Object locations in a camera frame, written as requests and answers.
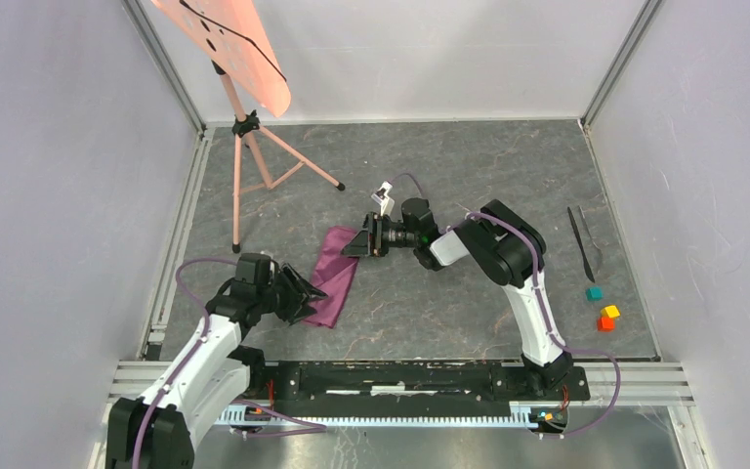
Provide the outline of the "purple cloth napkin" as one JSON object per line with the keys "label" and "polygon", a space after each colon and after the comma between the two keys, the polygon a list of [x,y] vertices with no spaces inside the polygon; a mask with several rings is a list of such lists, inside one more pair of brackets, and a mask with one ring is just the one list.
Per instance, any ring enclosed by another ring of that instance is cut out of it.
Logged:
{"label": "purple cloth napkin", "polygon": [[345,226],[331,227],[327,231],[311,276],[311,284],[327,297],[312,304],[315,313],[307,317],[305,323],[335,327],[351,290],[358,263],[357,258],[344,256],[341,251],[357,233],[357,229]]}

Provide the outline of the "black knife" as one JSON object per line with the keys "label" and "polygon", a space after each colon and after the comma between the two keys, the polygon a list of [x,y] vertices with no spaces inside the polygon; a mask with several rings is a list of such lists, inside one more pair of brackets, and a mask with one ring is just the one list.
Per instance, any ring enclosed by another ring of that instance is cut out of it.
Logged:
{"label": "black knife", "polygon": [[580,255],[581,255],[581,258],[582,258],[583,271],[585,273],[585,276],[586,276],[586,278],[591,283],[595,283],[596,282],[595,275],[593,273],[593,269],[592,269],[591,263],[589,261],[589,258],[588,258],[587,254],[586,254],[584,243],[582,241],[581,233],[580,233],[580,230],[579,230],[579,226],[578,226],[578,224],[576,222],[576,219],[574,217],[573,211],[572,211],[572,209],[570,207],[567,207],[566,208],[566,212],[567,212],[567,215],[568,215],[569,223],[571,225],[571,229],[572,229],[574,238],[576,240],[577,246],[578,246],[579,251],[580,251]]}

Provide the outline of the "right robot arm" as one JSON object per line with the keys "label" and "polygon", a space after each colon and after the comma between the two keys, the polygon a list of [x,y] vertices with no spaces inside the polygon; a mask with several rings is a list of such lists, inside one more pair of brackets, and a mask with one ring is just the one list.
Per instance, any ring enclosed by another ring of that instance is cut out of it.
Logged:
{"label": "right robot arm", "polygon": [[553,397],[573,368],[562,347],[545,292],[542,234],[498,199],[443,232],[426,198],[406,199],[401,218],[370,212],[362,229],[341,254],[350,258],[384,257],[393,248],[410,248],[427,270],[440,271],[471,258],[504,291],[521,335],[521,359],[527,391],[538,399]]}

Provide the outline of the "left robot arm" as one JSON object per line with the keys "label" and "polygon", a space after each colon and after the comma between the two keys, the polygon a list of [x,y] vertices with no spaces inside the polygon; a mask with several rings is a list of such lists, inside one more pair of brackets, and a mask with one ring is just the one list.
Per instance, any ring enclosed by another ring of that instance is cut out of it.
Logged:
{"label": "left robot arm", "polygon": [[105,467],[190,468],[218,417],[240,396],[267,388],[262,350],[242,342],[263,316],[295,324],[327,294],[287,263],[262,253],[229,261],[231,277],[203,302],[196,330],[165,371],[135,398],[120,398],[108,415]]}

